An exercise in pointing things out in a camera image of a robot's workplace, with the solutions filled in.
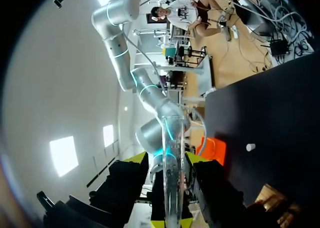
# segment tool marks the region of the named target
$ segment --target man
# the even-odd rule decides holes
[[[221,13],[221,17],[219,18],[219,22],[217,24],[217,29],[208,29],[210,25],[208,23],[210,20],[208,18],[208,11],[211,9],[218,10]],[[226,39],[229,41],[230,35],[228,29],[226,28],[227,20],[224,16],[230,16],[232,12],[232,9],[229,9],[228,14],[223,12],[223,9],[215,0],[199,0],[198,2],[194,0],[176,0],[172,2],[167,9],[160,7],[152,8],[151,15],[158,18],[158,20],[160,17],[166,16],[172,25],[186,31],[195,29],[196,32],[202,37],[208,37],[220,32],[224,32],[224,34],[228,34]]]

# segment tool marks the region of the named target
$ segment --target cyan light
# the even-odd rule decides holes
[[[110,22],[113,26],[116,26],[113,22],[111,22],[111,19],[110,19],[110,16],[109,16],[109,5],[110,5],[110,3],[108,3],[108,6],[107,6],[107,8],[106,8],[106,16],[108,17],[109,22]]]
[[[158,86],[157,86],[157,85],[154,85],[154,84],[150,84],[150,85],[148,85],[148,86],[145,86],[145,87],[140,91],[139,97],[141,97],[142,92],[143,92],[146,88],[148,88],[148,87],[156,87],[156,88],[158,89]]]
[[[174,138],[173,138],[173,136],[172,136],[172,134],[171,134],[171,132],[169,130],[167,120],[165,120],[164,123],[165,123],[165,127],[166,127],[166,130],[167,130],[168,134],[169,134],[170,139],[173,140]]]
[[[130,73],[131,73],[131,76],[132,76],[133,81],[134,81],[134,83],[135,83],[135,86],[138,86],[138,83],[137,83],[137,80],[136,80],[134,74],[132,73],[132,71],[130,71]]]
[[[128,49],[126,49],[126,50],[125,50],[123,53],[121,53],[121,54],[115,55],[114,58],[118,58],[118,57],[122,56],[123,54],[125,54],[126,52],[128,52]]]
[[[161,148],[161,149],[159,149],[158,151],[156,151],[155,153],[153,153],[153,158],[155,159],[156,157],[159,157],[159,156],[161,156],[161,155],[163,155],[163,154],[164,154],[164,150]],[[165,155],[170,155],[170,156],[172,156],[173,158],[177,159],[177,158],[171,153],[171,151],[170,151],[169,148],[166,149]]]

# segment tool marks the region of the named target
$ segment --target robotic arm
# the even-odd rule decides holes
[[[140,0],[113,0],[92,14],[92,24],[102,37],[112,61],[118,81],[124,91],[136,91],[145,109],[155,115],[155,119],[141,127],[136,133],[139,144],[149,153],[162,149],[163,116],[184,116],[182,109],[169,99],[161,89],[153,84],[143,68],[130,71],[130,55],[126,36],[119,24],[136,20],[139,16]],[[185,130],[190,123],[185,117]],[[154,167],[161,167],[162,159],[155,160]]]

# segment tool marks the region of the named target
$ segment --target orange object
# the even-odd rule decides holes
[[[201,145],[195,150],[195,154],[198,155],[201,147],[205,141],[205,137],[202,137],[201,140]],[[201,157],[207,159],[207,160],[216,160],[218,161],[221,165],[224,165],[225,163],[225,156],[226,156],[226,150],[227,150],[227,145],[223,141],[213,138],[213,137],[208,137],[206,139],[206,145],[204,148],[204,151],[201,155]]]

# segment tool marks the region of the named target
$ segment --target desk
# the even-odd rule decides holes
[[[304,218],[317,219],[311,205],[320,190],[319,63],[313,53],[206,97],[208,136],[226,142],[226,178],[246,204],[268,183],[301,204]],[[251,152],[248,143],[256,144]]]

